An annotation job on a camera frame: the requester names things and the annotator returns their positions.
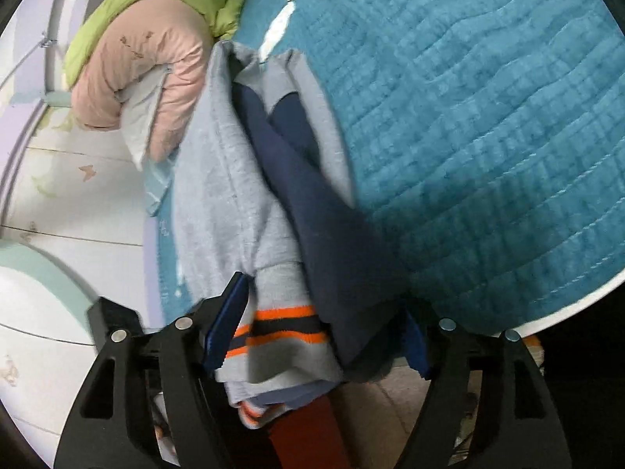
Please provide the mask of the white pillow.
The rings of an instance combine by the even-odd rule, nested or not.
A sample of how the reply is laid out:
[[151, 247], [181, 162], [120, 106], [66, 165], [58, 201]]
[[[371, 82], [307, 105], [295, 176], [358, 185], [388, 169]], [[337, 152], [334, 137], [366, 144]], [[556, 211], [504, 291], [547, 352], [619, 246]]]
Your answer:
[[143, 170], [164, 82], [170, 73], [168, 64], [156, 66], [118, 93], [120, 132], [137, 170]]

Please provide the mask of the teal quilted bed cover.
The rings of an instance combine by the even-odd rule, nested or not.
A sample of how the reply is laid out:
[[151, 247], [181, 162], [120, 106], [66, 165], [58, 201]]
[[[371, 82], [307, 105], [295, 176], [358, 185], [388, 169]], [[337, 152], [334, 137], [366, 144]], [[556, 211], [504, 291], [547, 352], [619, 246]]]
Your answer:
[[246, 0], [252, 49], [303, 52], [396, 274], [323, 317], [474, 333], [557, 323], [624, 282], [624, 35], [604, 0]]

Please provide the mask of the pink folded duvet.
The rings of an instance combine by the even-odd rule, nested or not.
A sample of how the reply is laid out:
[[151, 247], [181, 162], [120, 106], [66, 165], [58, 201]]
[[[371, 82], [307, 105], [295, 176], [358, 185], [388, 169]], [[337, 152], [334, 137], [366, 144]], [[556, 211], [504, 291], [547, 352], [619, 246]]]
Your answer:
[[164, 15], [148, 16], [136, 3], [109, 25], [73, 86], [71, 104], [79, 124], [112, 130], [120, 125], [118, 93], [156, 66], [168, 64], [152, 127], [148, 156], [165, 160], [181, 143], [186, 125], [204, 89], [213, 37], [200, 28], [188, 7], [165, 1]]

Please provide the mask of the mint green bunk bed frame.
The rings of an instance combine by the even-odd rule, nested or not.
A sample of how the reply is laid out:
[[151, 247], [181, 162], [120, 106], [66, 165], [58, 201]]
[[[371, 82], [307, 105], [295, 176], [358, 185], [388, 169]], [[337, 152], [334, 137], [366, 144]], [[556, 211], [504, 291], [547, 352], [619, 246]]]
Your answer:
[[63, 269], [18, 242], [1, 242], [1, 325], [40, 339], [91, 346], [90, 297]]

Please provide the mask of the grey and navy jacket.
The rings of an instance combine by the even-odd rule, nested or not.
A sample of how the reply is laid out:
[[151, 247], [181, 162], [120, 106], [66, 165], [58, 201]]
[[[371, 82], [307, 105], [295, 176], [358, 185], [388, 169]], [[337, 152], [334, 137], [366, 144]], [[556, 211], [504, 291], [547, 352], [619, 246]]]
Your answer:
[[407, 288], [355, 208], [338, 125], [301, 52], [214, 47], [171, 210], [194, 300], [236, 273], [248, 282], [216, 369], [248, 428], [376, 379], [399, 354]]

